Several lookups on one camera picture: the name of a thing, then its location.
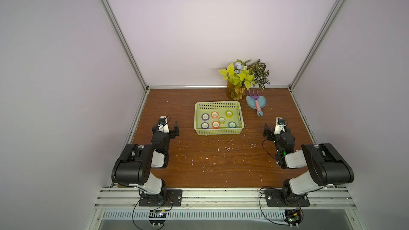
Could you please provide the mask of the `clear tape roll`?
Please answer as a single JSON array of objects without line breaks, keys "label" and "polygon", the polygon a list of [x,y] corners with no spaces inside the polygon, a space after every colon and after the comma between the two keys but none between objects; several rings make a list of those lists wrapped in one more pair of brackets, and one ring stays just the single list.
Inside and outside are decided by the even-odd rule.
[{"label": "clear tape roll", "polygon": [[226,122],[225,118],[223,117],[220,117],[218,121],[220,124],[224,124]]}]

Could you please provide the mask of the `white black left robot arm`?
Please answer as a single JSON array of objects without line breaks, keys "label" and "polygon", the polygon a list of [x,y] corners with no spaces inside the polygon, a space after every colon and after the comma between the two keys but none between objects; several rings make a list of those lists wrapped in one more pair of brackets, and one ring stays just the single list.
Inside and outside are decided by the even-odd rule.
[{"label": "white black left robot arm", "polygon": [[167,117],[160,117],[152,128],[149,144],[127,144],[116,160],[111,180],[124,187],[136,187],[144,199],[163,201],[167,199],[164,180],[156,177],[151,169],[165,169],[170,155],[170,140],[180,135],[179,126],[169,129]]}]

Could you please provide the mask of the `pink tape roll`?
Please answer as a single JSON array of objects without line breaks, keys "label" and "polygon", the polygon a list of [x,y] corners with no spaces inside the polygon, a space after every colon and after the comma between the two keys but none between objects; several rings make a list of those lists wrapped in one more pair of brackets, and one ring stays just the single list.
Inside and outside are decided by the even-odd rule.
[{"label": "pink tape roll", "polygon": [[215,119],[216,119],[216,118],[218,118],[218,116],[219,116],[219,114],[218,114],[218,112],[216,112],[216,111],[214,111],[214,112],[211,113],[211,117],[212,117],[212,118],[215,118]]}]

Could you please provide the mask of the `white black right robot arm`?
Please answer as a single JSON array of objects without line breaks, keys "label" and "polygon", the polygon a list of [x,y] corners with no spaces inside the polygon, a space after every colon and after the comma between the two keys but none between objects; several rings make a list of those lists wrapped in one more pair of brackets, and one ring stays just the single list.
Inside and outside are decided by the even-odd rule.
[{"label": "white black right robot arm", "polygon": [[308,171],[300,176],[284,181],[279,194],[287,203],[297,202],[309,193],[328,186],[354,181],[351,166],[332,144],[308,144],[295,150],[295,137],[282,118],[278,119],[274,128],[265,125],[263,136],[274,143],[278,166],[283,169],[308,168]]}]

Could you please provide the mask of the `yellow tape roll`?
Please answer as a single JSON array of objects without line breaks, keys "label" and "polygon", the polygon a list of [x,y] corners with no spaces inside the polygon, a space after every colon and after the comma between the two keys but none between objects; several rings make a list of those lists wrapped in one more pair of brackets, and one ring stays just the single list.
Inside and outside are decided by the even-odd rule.
[{"label": "yellow tape roll", "polygon": [[233,112],[229,110],[229,111],[227,111],[225,113],[225,115],[226,115],[227,118],[232,118],[233,117]]}]

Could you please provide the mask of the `blue tape roll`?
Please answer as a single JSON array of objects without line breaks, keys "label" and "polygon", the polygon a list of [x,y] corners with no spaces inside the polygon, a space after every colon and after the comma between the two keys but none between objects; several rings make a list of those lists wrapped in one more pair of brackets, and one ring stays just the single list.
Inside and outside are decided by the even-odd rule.
[{"label": "blue tape roll", "polygon": [[236,123],[233,121],[229,122],[229,128],[236,128]]}]

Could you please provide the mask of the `light green perforated storage basket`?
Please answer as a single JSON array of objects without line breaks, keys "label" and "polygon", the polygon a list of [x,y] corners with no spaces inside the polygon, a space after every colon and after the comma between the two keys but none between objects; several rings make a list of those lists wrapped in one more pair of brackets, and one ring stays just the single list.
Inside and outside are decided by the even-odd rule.
[{"label": "light green perforated storage basket", "polygon": [[[225,113],[227,111],[233,112],[232,118],[227,118]],[[218,118],[212,118],[212,112],[218,112]],[[201,116],[203,114],[209,114],[210,119],[203,121]],[[212,122],[218,121],[220,117],[225,118],[226,122],[220,124],[220,128],[213,129]],[[236,128],[229,128],[229,122],[235,122]],[[203,122],[209,123],[208,129],[201,129],[201,124]],[[216,101],[216,102],[197,102],[195,104],[194,111],[194,129],[198,135],[208,136],[208,135],[233,135],[240,134],[244,129],[245,124],[243,121],[243,114],[241,110],[241,104],[238,101]]]}]

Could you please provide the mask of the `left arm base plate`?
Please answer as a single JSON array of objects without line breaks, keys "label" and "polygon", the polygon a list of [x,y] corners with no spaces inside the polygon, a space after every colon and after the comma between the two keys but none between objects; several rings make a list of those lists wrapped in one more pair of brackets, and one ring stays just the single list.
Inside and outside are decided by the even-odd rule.
[{"label": "left arm base plate", "polygon": [[180,207],[182,204],[183,190],[167,189],[160,194],[142,194],[140,207]]}]

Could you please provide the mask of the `purple tape roll front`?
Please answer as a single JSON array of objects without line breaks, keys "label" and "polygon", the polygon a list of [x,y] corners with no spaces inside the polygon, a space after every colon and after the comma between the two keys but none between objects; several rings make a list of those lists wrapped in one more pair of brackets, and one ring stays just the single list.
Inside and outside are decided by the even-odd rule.
[{"label": "purple tape roll front", "polygon": [[208,129],[208,128],[209,128],[209,123],[203,122],[203,123],[201,124],[201,129]]}]

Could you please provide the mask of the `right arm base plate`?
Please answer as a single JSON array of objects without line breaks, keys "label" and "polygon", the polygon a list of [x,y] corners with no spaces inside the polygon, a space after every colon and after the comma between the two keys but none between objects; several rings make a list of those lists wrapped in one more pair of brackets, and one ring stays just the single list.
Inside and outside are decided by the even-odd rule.
[{"label": "right arm base plate", "polygon": [[296,195],[276,189],[262,191],[268,207],[309,207],[310,201],[306,194]]}]

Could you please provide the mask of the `purple tape roll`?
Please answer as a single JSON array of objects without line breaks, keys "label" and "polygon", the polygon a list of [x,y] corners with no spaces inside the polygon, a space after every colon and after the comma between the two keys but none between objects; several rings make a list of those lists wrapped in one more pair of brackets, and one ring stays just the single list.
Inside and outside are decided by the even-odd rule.
[{"label": "purple tape roll", "polygon": [[203,115],[201,116],[201,118],[202,118],[203,121],[207,121],[207,120],[210,119],[210,115],[209,115],[209,114],[203,114]]},{"label": "purple tape roll", "polygon": [[201,124],[201,129],[208,129],[208,128],[209,128],[209,123],[203,122],[203,123]]}]

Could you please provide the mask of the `red tape roll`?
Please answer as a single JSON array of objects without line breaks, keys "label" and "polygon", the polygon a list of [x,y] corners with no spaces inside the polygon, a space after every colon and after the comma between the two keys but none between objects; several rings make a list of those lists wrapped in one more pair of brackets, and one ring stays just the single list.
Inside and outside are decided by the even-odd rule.
[{"label": "red tape roll", "polygon": [[219,123],[218,121],[212,122],[212,128],[213,128],[213,129],[218,129],[218,128],[220,128],[220,123]]}]

